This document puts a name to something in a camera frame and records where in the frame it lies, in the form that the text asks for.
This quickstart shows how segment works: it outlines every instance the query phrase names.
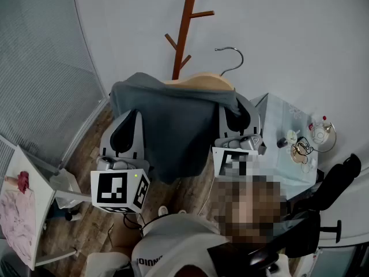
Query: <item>table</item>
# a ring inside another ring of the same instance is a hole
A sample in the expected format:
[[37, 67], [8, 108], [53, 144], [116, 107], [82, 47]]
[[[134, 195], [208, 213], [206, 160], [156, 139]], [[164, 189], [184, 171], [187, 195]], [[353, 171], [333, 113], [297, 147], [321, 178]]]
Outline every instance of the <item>table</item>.
[[[261, 117], [263, 141], [267, 147], [264, 158], [268, 168], [273, 170], [273, 181], [280, 182], [281, 191], [287, 200], [312, 187], [317, 178], [317, 169], [302, 168], [291, 158], [291, 145], [284, 148], [277, 147], [277, 141], [287, 135], [290, 129], [304, 136], [310, 145], [314, 145], [308, 132], [308, 125], [312, 118], [287, 103], [286, 101], [267, 93], [251, 100]], [[309, 160], [318, 162], [318, 153], [313, 151], [308, 156]]]
[[[27, 171], [29, 174], [29, 188], [33, 191], [35, 196], [35, 231], [36, 231], [36, 245], [32, 252], [33, 259], [30, 269], [34, 270], [36, 266], [50, 263], [63, 259], [64, 257], [71, 256], [77, 251], [73, 248], [64, 251], [57, 252], [52, 255], [37, 257], [37, 248], [39, 246], [40, 236], [43, 229], [43, 225], [55, 197], [62, 197], [65, 199], [76, 199], [81, 201], [91, 201], [90, 195], [84, 195], [75, 192], [66, 192], [62, 190], [53, 189], [47, 179], [41, 174], [37, 167], [31, 162], [30, 158], [19, 146], [14, 150], [12, 159], [6, 171], [6, 175], [9, 177], [17, 177], [21, 171]], [[13, 186], [7, 182], [4, 182], [1, 188], [1, 195], [6, 190], [18, 190], [16, 186]]]

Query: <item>white cube with marker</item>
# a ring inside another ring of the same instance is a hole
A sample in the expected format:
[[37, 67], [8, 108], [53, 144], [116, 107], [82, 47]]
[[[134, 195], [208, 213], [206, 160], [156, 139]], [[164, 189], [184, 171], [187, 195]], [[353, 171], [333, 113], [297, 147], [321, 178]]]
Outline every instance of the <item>white cube with marker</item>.
[[92, 205], [107, 212], [140, 213], [149, 185], [143, 169], [91, 171]]

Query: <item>metal hook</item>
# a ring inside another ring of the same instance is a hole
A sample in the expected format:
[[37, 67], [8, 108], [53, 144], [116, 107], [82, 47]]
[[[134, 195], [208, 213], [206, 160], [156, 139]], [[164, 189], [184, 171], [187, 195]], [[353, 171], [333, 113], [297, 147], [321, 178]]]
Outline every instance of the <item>metal hook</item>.
[[223, 72], [222, 72], [222, 74], [221, 74], [220, 76], [223, 76], [223, 74], [224, 74], [225, 72], [227, 72], [227, 71], [235, 70], [235, 69], [237, 69], [237, 68], [241, 67], [241, 66], [242, 66], [242, 64], [243, 64], [243, 54], [242, 54], [242, 53], [241, 53], [241, 51], [239, 51], [237, 48], [234, 48], [234, 47], [223, 47], [223, 48], [216, 48], [216, 49], [215, 49], [215, 51], [225, 50], [225, 49], [233, 49], [233, 50], [237, 51], [237, 52], [241, 55], [242, 62], [241, 62], [237, 67], [234, 67], [234, 68], [232, 68], [232, 69], [228, 69], [228, 70], [223, 71]]

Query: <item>wooden coat rack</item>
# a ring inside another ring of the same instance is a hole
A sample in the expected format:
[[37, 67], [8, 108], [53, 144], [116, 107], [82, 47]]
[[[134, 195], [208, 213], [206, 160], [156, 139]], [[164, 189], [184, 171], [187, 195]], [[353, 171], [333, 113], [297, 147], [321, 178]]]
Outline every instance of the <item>wooden coat rack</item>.
[[174, 59], [174, 67], [173, 67], [173, 76], [172, 80], [177, 80], [179, 78], [179, 72], [181, 68], [190, 60], [191, 55], [188, 55], [183, 61], [183, 53], [185, 51], [187, 34], [189, 32], [190, 21], [195, 17], [202, 16], [213, 16], [214, 11], [210, 12], [198, 12], [192, 13], [194, 9], [195, 0], [185, 0], [182, 20], [180, 22], [179, 35], [177, 44], [173, 41], [173, 39], [169, 36], [169, 34], [165, 34], [165, 38], [168, 39], [169, 43], [175, 49], [175, 59]]

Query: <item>light blue tablecloth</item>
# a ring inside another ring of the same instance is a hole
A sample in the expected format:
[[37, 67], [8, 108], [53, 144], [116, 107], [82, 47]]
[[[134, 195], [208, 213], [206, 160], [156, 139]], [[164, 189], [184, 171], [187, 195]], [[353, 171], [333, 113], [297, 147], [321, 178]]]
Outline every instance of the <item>light blue tablecloth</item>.
[[[266, 165], [272, 170], [272, 180], [281, 183], [282, 194], [290, 199], [312, 187], [317, 177], [316, 168], [295, 163], [291, 158], [291, 144], [281, 149], [277, 147], [277, 141], [285, 137], [290, 129], [295, 132], [299, 130], [298, 137], [304, 136], [312, 144], [308, 132], [311, 117], [270, 93], [251, 102], [261, 116], [263, 141], [267, 146], [264, 155]], [[309, 162], [312, 159], [317, 162], [318, 153], [312, 152], [308, 159]]]

